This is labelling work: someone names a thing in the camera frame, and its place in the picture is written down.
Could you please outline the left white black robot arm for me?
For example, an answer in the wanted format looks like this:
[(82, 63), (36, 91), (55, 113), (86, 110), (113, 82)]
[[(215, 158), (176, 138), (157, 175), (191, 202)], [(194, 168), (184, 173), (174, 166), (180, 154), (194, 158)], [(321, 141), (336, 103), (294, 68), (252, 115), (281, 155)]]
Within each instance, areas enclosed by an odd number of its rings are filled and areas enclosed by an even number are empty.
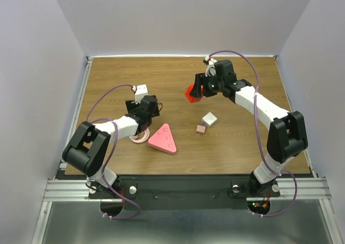
[(144, 96), (140, 102), (126, 101), (128, 113), (119, 119), (99, 118), (82, 122), (67, 143), (62, 159), (89, 181), (87, 188), (92, 193), (100, 189), (109, 198), (119, 194), (118, 175), (107, 167), (117, 143), (122, 138), (138, 139), (148, 136), (148, 127), (153, 118), (160, 115), (162, 103), (155, 95)]

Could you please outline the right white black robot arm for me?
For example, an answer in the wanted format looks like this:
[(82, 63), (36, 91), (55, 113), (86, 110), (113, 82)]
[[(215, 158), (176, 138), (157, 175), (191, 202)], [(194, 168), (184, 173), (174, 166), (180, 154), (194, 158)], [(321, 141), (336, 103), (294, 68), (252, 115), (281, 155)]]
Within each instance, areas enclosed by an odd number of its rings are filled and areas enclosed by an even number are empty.
[(308, 147), (305, 120), (299, 111), (290, 112), (262, 96), (247, 80), (238, 79), (230, 60), (204, 59), (207, 69), (195, 75), (185, 95), (190, 102), (222, 94), (254, 115), (268, 129), (267, 154), (250, 174), (248, 189), (253, 195), (264, 193), (281, 175), (284, 167)]

